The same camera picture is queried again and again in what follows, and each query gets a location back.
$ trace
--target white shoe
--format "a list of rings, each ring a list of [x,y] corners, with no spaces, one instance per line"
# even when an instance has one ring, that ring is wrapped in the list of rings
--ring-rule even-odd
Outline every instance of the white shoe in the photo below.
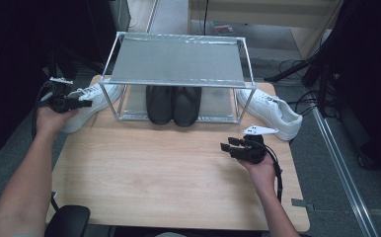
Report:
[[[107,90],[108,96],[113,103],[120,95],[119,85],[107,84],[104,85]],[[92,107],[79,108],[79,114],[69,119],[65,126],[61,129],[62,132],[72,133],[80,129],[84,123],[96,112],[106,108],[109,104],[105,98],[101,85],[98,83],[85,88],[77,89],[77,91],[68,94],[70,98],[78,98],[79,101],[93,101]]]
[[[241,89],[237,101],[244,107],[252,90]],[[247,112],[264,121],[267,126],[276,128],[275,135],[282,140],[294,138],[301,128],[302,116],[296,114],[288,104],[279,97],[271,96],[259,89],[255,91]]]

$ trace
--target hand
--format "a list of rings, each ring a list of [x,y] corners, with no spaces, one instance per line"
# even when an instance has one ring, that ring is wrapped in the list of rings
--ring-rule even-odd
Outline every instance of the hand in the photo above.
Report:
[[[267,154],[265,159],[259,164],[252,164],[248,161],[238,160],[238,162],[245,167],[252,178],[256,190],[260,193],[274,193],[274,173],[273,160]]]
[[[42,107],[37,112],[37,135],[55,136],[65,123],[79,113],[78,110],[59,114],[49,107]]]

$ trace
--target wooden desk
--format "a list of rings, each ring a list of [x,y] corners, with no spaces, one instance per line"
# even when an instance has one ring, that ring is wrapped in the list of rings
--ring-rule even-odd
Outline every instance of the wooden desk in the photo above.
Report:
[[[290,27],[302,58],[312,53],[343,0],[210,0],[207,21]],[[203,20],[206,0],[189,0],[191,20]]]
[[[270,84],[259,87],[274,94]],[[241,124],[187,128],[117,121],[106,108],[68,136],[52,175],[56,201],[88,206],[91,224],[266,230],[248,172],[219,144],[252,124],[264,125],[249,114]],[[296,229],[308,230],[306,209],[291,204],[303,197],[289,145],[265,140],[283,169],[282,204]]]

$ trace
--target gray floor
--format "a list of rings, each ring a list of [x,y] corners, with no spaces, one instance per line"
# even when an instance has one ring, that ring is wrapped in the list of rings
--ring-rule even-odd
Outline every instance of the gray floor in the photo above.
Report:
[[[186,11],[185,2],[187,1],[160,0],[151,33],[185,34],[187,29],[183,12]],[[202,24],[193,21],[192,33],[201,35]],[[211,24],[206,25],[207,34],[215,36],[217,32]],[[290,67],[293,60],[300,59],[288,28],[239,24],[230,24],[230,26],[234,30],[234,36],[247,38],[255,78],[258,81],[279,73]],[[79,70],[80,74],[76,79],[77,86],[85,87],[95,73],[81,65]],[[294,102],[307,89],[314,89],[304,88],[301,85],[300,79],[303,73],[304,71],[300,71],[275,83],[277,96],[287,102]],[[302,105],[298,112],[309,107],[310,105]],[[371,214],[373,224],[381,236],[381,170],[367,171],[361,168],[343,125],[336,118],[326,118],[326,122],[331,128],[357,190]],[[29,118],[25,119],[0,151],[0,193],[30,145],[30,125]],[[60,134],[57,138],[53,151],[54,162],[57,160],[65,138],[64,134]],[[290,146],[302,193],[309,206],[311,227],[306,233],[312,236],[363,236],[335,168],[331,150],[314,113],[304,116],[299,134]],[[108,230],[108,226],[91,225],[88,227],[86,236],[105,236]]]

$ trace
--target black shoe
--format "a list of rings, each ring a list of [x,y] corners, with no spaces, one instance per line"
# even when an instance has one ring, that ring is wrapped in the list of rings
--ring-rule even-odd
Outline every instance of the black shoe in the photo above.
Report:
[[[176,87],[173,120],[178,126],[191,126],[197,120],[200,108],[200,87]]]
[[[172,87],[147,86],[145,95],[148,118],[158,125],[168,123],[173,115]]]

